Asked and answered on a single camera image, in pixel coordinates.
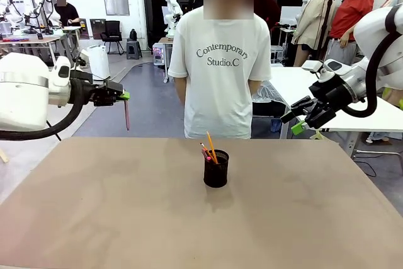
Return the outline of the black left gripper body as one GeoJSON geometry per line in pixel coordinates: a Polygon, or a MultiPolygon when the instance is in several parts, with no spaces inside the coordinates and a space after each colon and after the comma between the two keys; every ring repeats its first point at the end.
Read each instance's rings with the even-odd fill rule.
{"type": "Polygon", "coordinates": [[[78,96],[82,99],[83,105],[87,105],[89,102],[94,105],[105,105],[103,93],[101,86],[93,83],[92,74],[71,71],[71,104],[74,104],[78,96]]]}

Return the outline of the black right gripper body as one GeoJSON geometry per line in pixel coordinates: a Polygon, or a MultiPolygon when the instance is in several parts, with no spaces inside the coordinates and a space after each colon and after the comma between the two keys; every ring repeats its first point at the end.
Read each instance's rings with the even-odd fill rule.
{"type": "Polygon", "coordinates": [[[310,92],[316,99],[313,111],[332,109],[335,112],[354,102],[354,96],[346,83],[338,76],[324,76],[310,86],[310,92]]]}

